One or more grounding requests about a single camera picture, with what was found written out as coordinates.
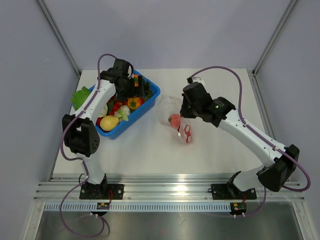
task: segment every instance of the white table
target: white table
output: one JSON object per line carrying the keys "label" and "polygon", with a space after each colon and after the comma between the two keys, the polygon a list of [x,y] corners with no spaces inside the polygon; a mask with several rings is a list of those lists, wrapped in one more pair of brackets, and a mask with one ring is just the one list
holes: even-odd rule
{"label": "white table", "polygon": [[[182,98],[186,78],[198,69],[141,69],[138,70],[161,89],[162,94]],[[252,90],[247,70],[233,69],[243,84],[242,113],[256,127],[263,130],[263,123]],[[200,73],[205,88],[212,98],[225,97],[238,106],[239,85],[233,74],[222,69]],[[97,81],[97,70],[82,72],[78,90]],[[192,119],[193,143],[183,145],[172,138],[166,127],[155,119],[156,105],[117,139],[100,136],[100,146],[95,153],[107,174],[233,174],[261,165],[258,158],[237,139],[201,119]],[[65,152],[74,156],[67,147]],[[58,154],[53,174],[81,174],[78,161],[66,161]]]}

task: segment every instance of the green vegetable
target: green vegetable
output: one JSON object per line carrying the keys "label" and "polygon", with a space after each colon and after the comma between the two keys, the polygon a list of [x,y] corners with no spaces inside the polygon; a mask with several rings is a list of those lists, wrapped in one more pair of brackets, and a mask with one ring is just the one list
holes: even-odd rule
{"label": "green vegetable", "polygon": [[107,112],[108,112],[108,106],[106,104],[106,105],[104,105],[104,107],[102,108],[101,112],[99,113],[98,118],[105,117],[107,115]]}
{"label": "green vegetable", "polygon": [[127,116],[130,115],[130,108],[127,105],[123,105],[119,109],[123,110]]}
{"label": "green vegetable", "polygon": [[124,121],[128,121],[129,120],[125,110],[123,110],[123,109],[119,109],[118,111],[116,111],[114,113],[114,116],[119,118],[119,120],[124,120]]}
{"label": "green vegetable", "polygon": [[91,94],[91,91],[83,86],[81,90],[76,91],[74,94],[72,94],[71,102],[73,104],[74,110],[78,110],[82,104],[86,101],[86,99]]}
{"label": "green vegetable", "polygon": [[144,91],[143,100],[146,102],[149,98],[153,96],[152,91],[150,89],[150,81],[144,82],[143,91]]}
{"label": "green vegetable", "polygon": [[114,107],[114,101],[110,101],[110,102],[108,102],[107,104],[107,107],[108,107],[108,111],[107,111],[107,115],[109,114],[109,113],[111,113],[111,111],[112,111],[112,108]]}

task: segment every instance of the gray wall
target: gray wall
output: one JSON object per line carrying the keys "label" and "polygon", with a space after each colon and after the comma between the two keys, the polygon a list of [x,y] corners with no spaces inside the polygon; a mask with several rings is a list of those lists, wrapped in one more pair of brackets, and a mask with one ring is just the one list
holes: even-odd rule
{"label": "gray wall", "polygon": [[[300,1],[258,73],[277,139],[300,148],[299,161],[309,172],[305,192],[320,230],[320,2]],[[299,171],[294,176],[304,181]]]}
{"label": "gray wall", "polygon": [[137,69],[252,69],[289,0],[46,0],[76,62],[102,52]]}
{"label": "gray wall", "polygon": [[21,237],[77,80],[34,1],[0,2],[0,238]]}

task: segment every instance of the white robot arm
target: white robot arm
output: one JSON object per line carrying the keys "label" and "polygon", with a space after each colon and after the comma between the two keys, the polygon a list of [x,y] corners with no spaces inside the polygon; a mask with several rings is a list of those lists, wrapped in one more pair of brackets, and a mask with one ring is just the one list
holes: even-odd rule
{"label": "white robot arm", "polygon": [[144,79],[139,76],[138,86],[135,86],[133,72],[129,62],[116,59],[112,68],[99,73],[100,79],[82,106],[73,115],[66,114],[62,118],[64,144],[76,154],[76,159],[84,161],[82,166],[87,181],[82,187],[89,186],[87,192],[94,193],[93,199],[105,195],[107,189],[104,187],[107,185],[106,175],[95,154],[100,144],[95,123],[101,109],[115,94],[116,99],[121,101],[144,97]]}
{"label": "white robot arm", "polygon": [[247,120],[242,122],[238,109],[223,97],[212,99],[201,81],[195,81],[183,89],[183,103],[180,114],[184,118],[200,117],[243,143],[261,161],[262,166],[245,172],[235,173],[225,185],[231,196],[252,188],[266,187],[278,192],[288,180],[296,166],[284,154],[295,161],[299,157],[299,149],[293,144],[286,147],[275,141]]}

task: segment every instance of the tomato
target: tomato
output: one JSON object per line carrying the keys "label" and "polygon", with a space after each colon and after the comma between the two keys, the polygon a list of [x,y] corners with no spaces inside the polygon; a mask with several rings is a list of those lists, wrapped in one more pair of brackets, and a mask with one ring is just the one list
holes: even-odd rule
{"label": "tomato", "polygon": [[128,107],[131,110],[136,110],[144,103],[144,100],[141,97],[128,98]]}
{"label": "tomato", "polygon": [[122,101],[115,101],[114,105],[118,105],[119,108],[123,105]]}
{"label": "tomato", "polygon": [[121,106],[117,105],[117,104],[114,104],[113,107],[112,107],[112,112],[116,112],[119,110]]}
{"label": "tomato", "polygon": [[181,116],[180,114],[172,114],[168,119],[170,126],[174,129],[178,129],[181,125]]}

